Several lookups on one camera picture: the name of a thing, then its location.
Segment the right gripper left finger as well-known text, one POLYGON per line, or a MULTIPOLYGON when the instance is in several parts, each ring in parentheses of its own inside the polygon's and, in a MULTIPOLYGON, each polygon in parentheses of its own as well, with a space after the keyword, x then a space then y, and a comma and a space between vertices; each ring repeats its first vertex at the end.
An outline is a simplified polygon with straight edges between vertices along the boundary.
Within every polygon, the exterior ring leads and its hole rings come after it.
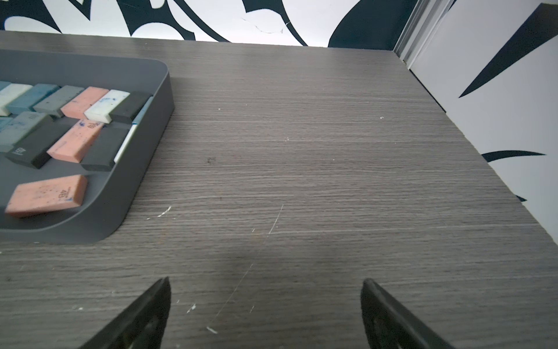
POLYGON ((160 348, 171 307, 169 278, 156 281, 82 348, 160 348))

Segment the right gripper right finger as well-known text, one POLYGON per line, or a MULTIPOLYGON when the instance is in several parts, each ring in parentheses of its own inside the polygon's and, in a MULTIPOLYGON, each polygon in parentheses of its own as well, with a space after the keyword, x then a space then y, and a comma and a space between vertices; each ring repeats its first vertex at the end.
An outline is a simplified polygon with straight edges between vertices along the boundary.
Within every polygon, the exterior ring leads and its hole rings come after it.
POLYGON ((360 293, 363 325, 371 348, 452 348, 373 279, 360 293))

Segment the dark grey storage tray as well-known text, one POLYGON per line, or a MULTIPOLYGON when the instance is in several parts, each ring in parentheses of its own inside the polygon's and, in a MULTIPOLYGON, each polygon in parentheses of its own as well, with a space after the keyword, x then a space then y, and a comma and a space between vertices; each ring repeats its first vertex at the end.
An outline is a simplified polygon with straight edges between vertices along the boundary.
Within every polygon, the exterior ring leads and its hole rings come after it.
POLYGON ((34 169, 1 157, 2 209, 21 183, 81 174, 87 178, 80 207, 29 218, 12 218, 2 213, 2 241, 88 244, 107 238, 124 221, 174 111, 168 66, 149 58, 3 49, 1 79, 20 84, 103 87, 152 96, 145 116, 109 172, 87 171, 80 164, 55 159, 34 169))

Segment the pink eraser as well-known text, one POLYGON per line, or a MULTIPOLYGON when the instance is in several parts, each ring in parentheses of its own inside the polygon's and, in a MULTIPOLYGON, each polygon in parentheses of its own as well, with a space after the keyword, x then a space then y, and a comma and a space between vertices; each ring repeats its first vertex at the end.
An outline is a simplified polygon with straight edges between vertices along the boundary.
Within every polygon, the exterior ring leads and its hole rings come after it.
POLYGON ((78 164, 92 147, 104 126, 102 122, 79 120, 48 149, 47 154, 56 160, 78 164))
POLYGON ((4 212, 25 218, 80 207, 87 185, 87 178, 81 174, 23 183, 15 188, 4 212))
POLYGON ((109 90, 100 87, 87 87, 83 92, 65 104, 61 111, 72 119, 86 119, 85 111, 104 97, 109 90))

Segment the black eraser pair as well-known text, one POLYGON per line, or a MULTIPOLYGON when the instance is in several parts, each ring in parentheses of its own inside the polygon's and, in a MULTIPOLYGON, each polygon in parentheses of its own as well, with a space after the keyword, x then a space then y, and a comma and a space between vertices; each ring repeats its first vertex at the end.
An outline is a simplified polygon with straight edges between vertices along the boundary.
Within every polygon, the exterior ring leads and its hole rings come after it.
POLYGON ((18 141, 5 157, 15 164, 40 169, 51 159, 51 155, 47 151, 69 129, 71 126, 66 124, 44 124, 18 141))
POLYGON ((87 171, 110 172, 115 165, 114 158, 128 132, 128 129, 103 128, 81 160, 81 166, 87 171))

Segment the blue eraser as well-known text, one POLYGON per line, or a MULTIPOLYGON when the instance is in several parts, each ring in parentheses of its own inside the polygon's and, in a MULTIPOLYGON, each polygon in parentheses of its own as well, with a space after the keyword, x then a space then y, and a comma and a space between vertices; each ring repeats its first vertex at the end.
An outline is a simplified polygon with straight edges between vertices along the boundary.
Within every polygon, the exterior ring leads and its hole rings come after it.
POLYGON ((133 125, 138 125, 143 117, 146 115, 151 103, 153 101, 153 96, 149 97, 148 100, 145 102, 145 105, 139 110, 138 114, 135 116, 134 120, 132 121, 133 125))
POLYGON ((10 82, 8 81, 0 81, 0 90, 3 90, 4 88, 10 86, 10 82))
POLYGON ((7 105, 7 110, 14 115, 31 111, 33 107, 59 90, 56 84, 36 84, 29 91, 25 92, 7 105))
POLYGON ((1 117, 0 117, 0 130, 2 130, 3 128, 5 128, 12 120, 13 120, 12 117, 4 117, 4 116, 1 116, 1 117))

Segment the grey-blue eraser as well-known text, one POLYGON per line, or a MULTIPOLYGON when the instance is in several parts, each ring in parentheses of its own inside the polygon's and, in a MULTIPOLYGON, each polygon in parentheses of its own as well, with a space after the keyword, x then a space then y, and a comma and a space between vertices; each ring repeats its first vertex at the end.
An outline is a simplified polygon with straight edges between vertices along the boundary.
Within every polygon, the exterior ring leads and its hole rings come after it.
POLYGON ((1 129, 1 152, 7 153, 33 131, 52 123, 53 118, 46 113, 26 111, 19 114, 1 129))

